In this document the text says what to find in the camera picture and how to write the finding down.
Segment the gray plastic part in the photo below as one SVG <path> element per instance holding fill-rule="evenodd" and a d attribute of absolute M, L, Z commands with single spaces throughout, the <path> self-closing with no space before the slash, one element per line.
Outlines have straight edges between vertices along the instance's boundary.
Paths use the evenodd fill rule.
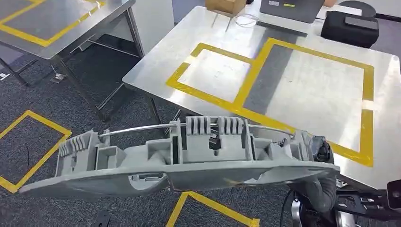
<path fill-rule="evenodd" d="M 313 136 L 305 131 L 273 141 L 254 137 L 247 120 L 238 117 L 187 117 L 184 135 L 179 120 L 170 123 L 175 126 L 168 139 L 124 150 L 110 146 L 109 135 L 99 139 L 93 131 L 71 138 L 60 145 L 56 176 L 25 185 L 20 193 L 135 196 L 168 187 L 186 191 L 312 182 L 340 171 L 313 161 Z"/>

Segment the yellow tape square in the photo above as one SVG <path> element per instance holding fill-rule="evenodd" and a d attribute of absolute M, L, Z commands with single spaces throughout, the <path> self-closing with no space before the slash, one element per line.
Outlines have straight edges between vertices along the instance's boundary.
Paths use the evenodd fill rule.
<path fill-rule="evenodd" d="M 70 25 L 68 25 L 67 27 L 63 28 L 61 31 L 56 33 L 53 37 L 51 37 L 51 38 L 46 40 L 46 39 L 42 39 L 42 38 L 39 38 L 37 36 L 31 35 L 31 34 L 23 32 L 23 31 L 17 30 L 15 28 L 12 28 L 12 27 L 4 25 L 4 23 L 6 23 L 7 21 L 12 20 L 12 19 L 18 17 L 19 15 L 21 15 L 21 14 L 23 14 L 25 12 L 28 12 L 29 10 L 37 7 L 38 5 L 40 5 L 41 3 L 45 2 L 46 0 L 28 0 L 28 1 L 32 2 L 32 4 L 27 6 L 27 7 L 25 7 L 25 8 L 23 8 L 23 9 L 21 9 L 21 10 L 18 10 L 17 12 L 14 12 L 13 14 L 9 15 L 8 17 L 0 20 L 0 31 L 9 33 L 9 34 L 17 36 L 17 37 L 19 37 L 21 39 L 33 42 L 33 43 L 38 44 L 38 45 L 41 45 L 43 47 L 49 46 L 54 41 L 56 41 L 57 39 L 59 39 L 60 37 L 65 35 L 67 32 L 69 32 L 71 29 L 73 29 L 75 26 L 77 26 L 83 20 L 88 18 L 91 14 L 95 13 L 99 8 L 101 8 L 105 4 L 102 1 L 96 1 L 96 3 L 98 4 L 97 7 L 94 7 L 88 13 L 83 15 L 81 18 L 79 18 L 78 20 L 72 22 Z"/>
<path fill-rule="evenodd" d="M 178 82 L 178 79 L 182 76 L 182 74 L 189 67 L 189 63 L 183 62 L 178 69 L 172 74 L 172 76 L 167 80 L 166 84 L 170 87 L 173 87 L 177 90 L 205 100 L 207 102 L 213 103 L 217 106 L 220 106 L 232 113 L 235 113 L 239 116 L 245 117 L 254 122 L 258 122 L 262 125 L 278 128 L 278 129 L 289 129 L 294 132 L 295 128 L 289 126 L 285 123 L 279 122 L 272 118 L 269 118 L 263 114 L 259 114 L 253 112 L 249 109 L 243 107 L 246 98 L 248 97 L 249 92 L 253 84 L 256 81 L 256 78 L 259 75 L 267 57 L 269 56 L 270 51 L 272 50 L 274 45 L 279 45 L 282 47 L 286 47 L 292 50 L 305 52 L 314 56 L 318 56 L 321 58 L 326 58 L 332 61 L 337 61 L 343 64 L 351 65 L 354 67 L 358 67 L 364 70 L 364 78 L 363 78 L 363 91 L 362 91 L 362 101 L 373 101 L 373 77 L 374 77 L 374 67 L 371 65 L 363 64 L 357 61 L 352 61 L 349 59 L 337 57 L 331 54 L 315 51 L 312 49 L 304 48 L 302 46 L 298 46 L 295 44 L 287 43 L 281 40 L 277 40 L 274 38 L 269 38 L 264 46 L 262 47 L 259 55 L 255 59 L 250 59 L 239 54 L 235 54 L 232 52 L 228 52 L 226 50 L 219 49 L 217 47 L 213 47 L 207 44 L 199 43 L 198 46 L 192 51 L 191 56 L 196 57 L 203 50 L 209 50 L 213 52 L 220 53 L 227 57 L 232 57 L 240 61 L 247 62 L 251 65 L 243 84 L 241 85 L 237 96 L 235 97 L 234 102 L 228 102 L 221 98 L 212 96 L 203 91 L 197 90 L 193 87 L 190 87 L 186 84 L 182 84 Z M 369 109 L 361 110 L 361 132 L 360 132 L 360 145 L 359 152 L 354 151 L 352 149 L 343 147 L 334 142 L 330 142 L 330 145 L 333 151 L 341 156 L 344 156 L 348 159 L 361 163 L 365 166 L 372 167 L 373 166 L 373 111 Z"/>
<path fill-rule="evenodd" d="M 9 131 L 11 131 L 17 124 L 19 124 L 24 118 L 27 116 L 32 117 L 33 119 L 49 126 L 50 128 L 64 134 L 64 136 L 18 181 L 17 184 L 13 184 L 10 181 L 4 179 L 0 176 L 0 186 L 9 190 L 12 193 L 17 192 L 17 190 L 25 184 L 25 182 L 46 162 L 47 159 L 52 156 L 52 154 L 57 150 L 59 144 L 65 141 L 70 135 L 71 131 L 65 129 L 64 127 L 47 120 L 46 118 L 27 110 L 24 114 L 18 117 L 9 127 L 7 127 L 4 131 L 0 133 L 0 139 L 3 138 Z"/>
<path fill-rule="evenodd" d="M 232 219 L 234 219 L 234 220 L 236 220 L 238 222 L 241 222 L 244 225 L 251 226 L 251 227 L 258 227 L 259 226 L 260 219 L 254 219 L 254 218 L 251 219 L 251 218 L 245 217 L 244 215 L 242 215 L 242 214 L 240 214 L 240 213 L 238 213 L 238 212 L 236 212 L 236 211 L 234 211 L 234 210 L 232 210 L 232 209 L 230 209 L 228 207 L 225 207 L 225 206 L 221 205 L 220 203 L 215 202 L 215 201 L 213 201 L 213 200 L 211 200 L 211 199 L 209 199 L 209 198 L 207 198 L 207 197 L 205 197 L 205 196 L 203 196 L 201 194 L 189 191 L 189 192 L 181 193 L 181 196 L 178 199 L 178 202 L 175 205 L 174 210 L 170 215 L 170 218 L 168 219 L 168 222 L 167 222 L 167 225 L 166 225 L 167 227 L 173 227 L 174 226 L 175 222 L 177 221 L 178 215 L 180 214 L 180 212 L 181 212 L 181 210 L 182 210 L 182 208 L 184 206 L 184 203 L 185 203 L 186 199 L 188 198 L 188 196 L 191 196 L 196 201 L 201 202 L 204 205 L 206 205 L 206 206 L 208 206 L 210 208 L 213 208 L 213 209 L 217 210 L 218 212 L 223 213 L 223 214 L 229 216 L 230 218 L 232 218 Z"/>

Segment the black cable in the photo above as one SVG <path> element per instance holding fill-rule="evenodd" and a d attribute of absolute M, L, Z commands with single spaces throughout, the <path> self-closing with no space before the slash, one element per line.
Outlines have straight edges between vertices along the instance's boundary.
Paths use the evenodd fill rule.
<path fill-rule="evenodd" d="M 283 202 L 283 206 L 281 207 L 281 213 L 280 213 L 280 225 L 279 225 L 279 227 L 281 227 L 281 226 L 283 225 L 283 213 L 284 213 L 284 206 L 286 205 L 286 203 L 287 203 L 287 200 L 288 200 L 288 198 L 289 198 L 289 195 L 290 195 L 292 192 L 293 192 L 293 190 L 292 190 L 292 189 L 290 189 L 290 190 L 287 192 L 287 195 L 286 195 L 286 197 L 285 197 L 285 199 L 284 199 L 284 202 Z"/>
<path fill-rule="evenodd" d="M 28 146 L 25 144 L 25 147 L 26 147 L 26 153 L 28 154 L 28 167 L 27 167 L 27 171 L 29 171 L 29 149 L 28 149 Z"/>

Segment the white cable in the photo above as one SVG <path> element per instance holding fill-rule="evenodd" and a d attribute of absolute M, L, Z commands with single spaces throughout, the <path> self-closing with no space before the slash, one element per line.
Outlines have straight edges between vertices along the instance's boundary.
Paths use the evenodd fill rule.
<path fill-rule="evenodd" d="M 248 18 L 248 19 L 250 19 L 250 20 L 253 20 L 253 21 L 251 21 L 251 22 L 249 22 L 249 23 L 242 24 L 242 23 L 239 23 L 239 22 L 237 21 L 237 19 L 238 19 L 239 17 L 246 17 L 246 18 Z M 254 23 L 255 21 L 259 21 L 259 20 L 260 20 L 260 19 L 259 19 L 257 16 L 252 15 L 252 14 L 248 14 L 248 13 L 238 14 L 237 16 L 234 17 L 235 23 L 236 23 L 237 25 L 241 26 L 241 27 L 248 27 L 247 25 L 250 25 L 250 24 Z"/>

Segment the black case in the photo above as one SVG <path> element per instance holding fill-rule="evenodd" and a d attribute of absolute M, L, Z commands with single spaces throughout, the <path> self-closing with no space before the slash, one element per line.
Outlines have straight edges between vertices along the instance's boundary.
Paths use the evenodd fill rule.
<path fill-rule="evenodd" d="M 345 17 L 353 17 L 361 20 L 377 22 L 374 17 L 362 17 L 348 13 L 330 11 L 327 12 L 323 24 L 321 37 L 345 44 L 370 48 L 379 38 L 379 30 L 358 27 L 345 24 Z"/>

